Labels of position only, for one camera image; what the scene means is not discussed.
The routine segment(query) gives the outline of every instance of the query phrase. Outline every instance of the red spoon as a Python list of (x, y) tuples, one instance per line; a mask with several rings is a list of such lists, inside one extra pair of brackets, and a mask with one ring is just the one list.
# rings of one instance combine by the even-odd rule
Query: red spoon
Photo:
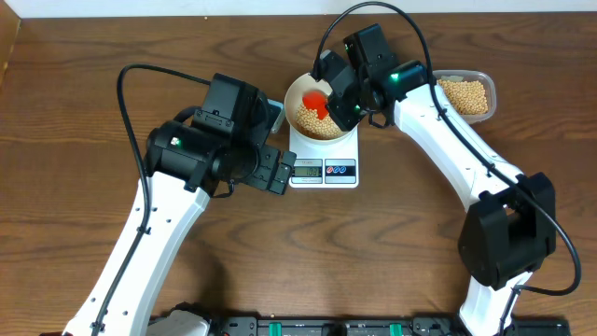
[(307, 109), (317, 111), (317, 118), (323, 120), (329, 112), (327, 111), (327, 97), (320, 91), (309, 91), (302, 96), (302, 103)]

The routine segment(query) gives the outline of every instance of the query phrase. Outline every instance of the white scale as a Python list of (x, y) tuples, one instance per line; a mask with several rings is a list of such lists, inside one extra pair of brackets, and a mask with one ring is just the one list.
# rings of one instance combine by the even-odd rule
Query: white scale
[(291, 187), (349, 189), (358, 186), (357, 128), (336, 140), (319, 145), (290, 127), (290, 151), (297, 154), (290, 177)]

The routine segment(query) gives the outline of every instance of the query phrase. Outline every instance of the bowl of beans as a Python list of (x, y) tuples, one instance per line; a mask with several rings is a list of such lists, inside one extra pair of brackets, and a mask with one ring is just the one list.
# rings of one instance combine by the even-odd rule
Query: bowl of beans
[(332, 88), (324, 80), (315, 81), (305, 74), (290, 85), (284, 98), (286, 119), (302, 138), (319, 145), (329, 145), (347, 138), (356, 130), (343, 132), (329, 115), (320, 119), (317, 110), (307, 108), (303, 97), (312, 92), (318, 92), (326, 99)]
[(484, 121), (495, 113), (495, 85), (486, 74), (469, 70), (436, 70), (433, 74), (456, 112), (467, 123)]

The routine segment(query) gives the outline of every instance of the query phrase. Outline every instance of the wooden table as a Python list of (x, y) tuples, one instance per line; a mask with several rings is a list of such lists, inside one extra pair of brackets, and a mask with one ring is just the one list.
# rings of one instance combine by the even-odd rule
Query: wooden table
[[(558, 219), (583, 261), (579, 290), (524, 293), (518, 315), (565, 316), (597, 332), (597, 17), (595, 14), (414, 15), (436, 69), (472, 69), (497, 86), (498, 110), (475, 125), (487, 143), (557, 190)], [(0, 333), (62, 330), (117, 240), (137, 172), (116, 99), (127, 63), (248, 81), (270, 98), (312, 64), (322, 17), (25, 20), (0, 96)], [(397, 16), (343, 22), (328, 46), (374, 22), (401, 60), (421, 47)], [(206, 89), (136, 71), (126, 97), (138, 140)], [(183, 243), (154, 313), (181, 301), (262, 315), (455, 312), (468, 273), (456, 251), (465, 212), (407, 136), (361, 124), (356, 190), (242, 186), (211, 201)], [(287, 147), (288, 129), (270, 143)], [(563, 244), (531, 284), (568, 286)]]

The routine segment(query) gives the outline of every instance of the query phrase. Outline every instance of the white background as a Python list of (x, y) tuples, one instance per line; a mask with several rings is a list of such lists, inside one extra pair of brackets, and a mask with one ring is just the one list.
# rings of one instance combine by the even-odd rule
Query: white background
[[(338, 14), (361, 0), (6, 0), (22, 18)], [(388, 0), (409, 13), (593, 11), (597, 0)], [(383, 12), (370, 7), (359, 12)]]

